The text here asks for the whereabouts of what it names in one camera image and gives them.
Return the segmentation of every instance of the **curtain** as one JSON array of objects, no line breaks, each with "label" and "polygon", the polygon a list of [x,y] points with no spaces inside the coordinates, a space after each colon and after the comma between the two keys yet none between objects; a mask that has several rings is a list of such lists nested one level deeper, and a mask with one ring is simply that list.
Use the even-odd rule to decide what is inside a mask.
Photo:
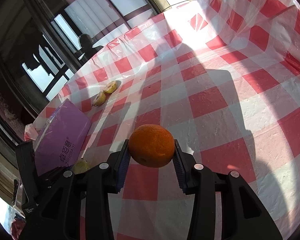
[{"label": "curtain", "polygon": [[120,34],[129,27],[110,0],[66,0],[69,6],[65,9],[82,33],[95,37],[98,40],[117,29],[122,24],[126,28],[118,28]]},{"label": "curtain", "polygon": [[12,204],[14,185],[0,173],[0,198]]}]

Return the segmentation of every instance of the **plastic tablecloth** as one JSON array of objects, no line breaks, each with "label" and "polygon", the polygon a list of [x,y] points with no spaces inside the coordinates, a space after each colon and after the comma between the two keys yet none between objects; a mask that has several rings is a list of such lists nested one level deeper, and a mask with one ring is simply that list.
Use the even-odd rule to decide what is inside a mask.
[{"label": "plastic tablecloth", "polygon": [[[113,80],[121,81],[117,91],[91,107]],[[92,121],[81,151],[92,166],[120,150],[136,127],[159,124],[198,163],[215,172],[238,171],[284,239],[299,225],[296,0],[195,0],[153,17],[88,61],[25,136],[35,139],[66,98]],[[193,200],[179,189],[172,162],[155,169],[131,160],[124,188],[109,195],[114,236],[186,239]],[[216,200],[220,239],[220,194]]]}]

